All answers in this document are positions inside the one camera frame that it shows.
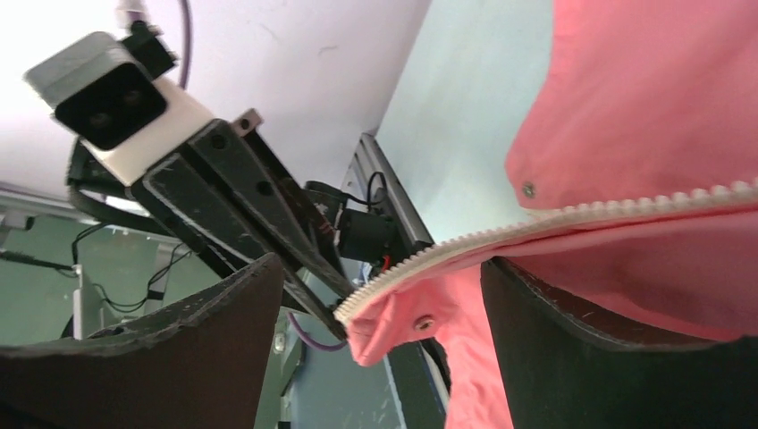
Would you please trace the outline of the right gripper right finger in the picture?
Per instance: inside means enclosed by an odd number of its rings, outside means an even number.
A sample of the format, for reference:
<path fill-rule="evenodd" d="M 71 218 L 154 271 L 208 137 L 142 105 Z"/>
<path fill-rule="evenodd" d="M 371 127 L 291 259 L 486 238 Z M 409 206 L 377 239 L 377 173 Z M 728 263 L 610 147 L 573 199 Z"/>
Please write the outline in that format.
<path fill-rule="evenodd" d="M 756 427 L 756 338 L 641 324 L 502 258 L 481 286 L 517 428 Z"/>

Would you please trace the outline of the pink zip-up jacket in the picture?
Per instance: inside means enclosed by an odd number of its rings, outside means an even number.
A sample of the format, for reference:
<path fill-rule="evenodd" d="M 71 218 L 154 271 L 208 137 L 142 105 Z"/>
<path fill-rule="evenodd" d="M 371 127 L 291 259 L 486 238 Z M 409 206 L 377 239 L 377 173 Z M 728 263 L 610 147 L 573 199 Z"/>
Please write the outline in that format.
<path fill-rule="evenodd" d="M 362 366 L 443 346 L 447 427 L 517 428 L 481 286 L 494 258 L 641 324 L 757 340 L 756 2 L 555 2 L 505 170 L 528 222 L 427 248 L 334 313 Z"/>

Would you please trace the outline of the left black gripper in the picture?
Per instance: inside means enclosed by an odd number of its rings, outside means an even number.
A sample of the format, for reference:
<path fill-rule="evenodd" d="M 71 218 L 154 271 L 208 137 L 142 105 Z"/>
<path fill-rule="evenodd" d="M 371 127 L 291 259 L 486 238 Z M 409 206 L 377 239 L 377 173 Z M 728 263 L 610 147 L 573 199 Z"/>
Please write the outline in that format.
<path fill-rule="evenodd" d="M 343 326 L 297 275 L 305 268 L 348 297 L 353 286 L 336 230 L 259 135 L 259 122 L 255 110 L 235 122 L 214 119 L 167 154 L 150 157 L 131 185 L 76 139 L 66 174 L 72 203 L 98 220 L 172 235 L 221 276 L 275 253 L 288 293 L 343 340 Z"/>

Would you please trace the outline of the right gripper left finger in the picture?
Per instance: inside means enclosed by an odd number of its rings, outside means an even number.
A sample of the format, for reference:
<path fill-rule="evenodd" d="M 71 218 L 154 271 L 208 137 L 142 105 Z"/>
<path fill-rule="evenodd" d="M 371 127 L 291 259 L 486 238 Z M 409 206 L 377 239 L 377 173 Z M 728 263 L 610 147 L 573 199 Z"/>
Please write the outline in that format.
<path fill-rule="evenodd" d="M 282 287 L 282 262 L 268 254 L 85 340 L 4 347 L 1 425 L 251 428 Z"/>

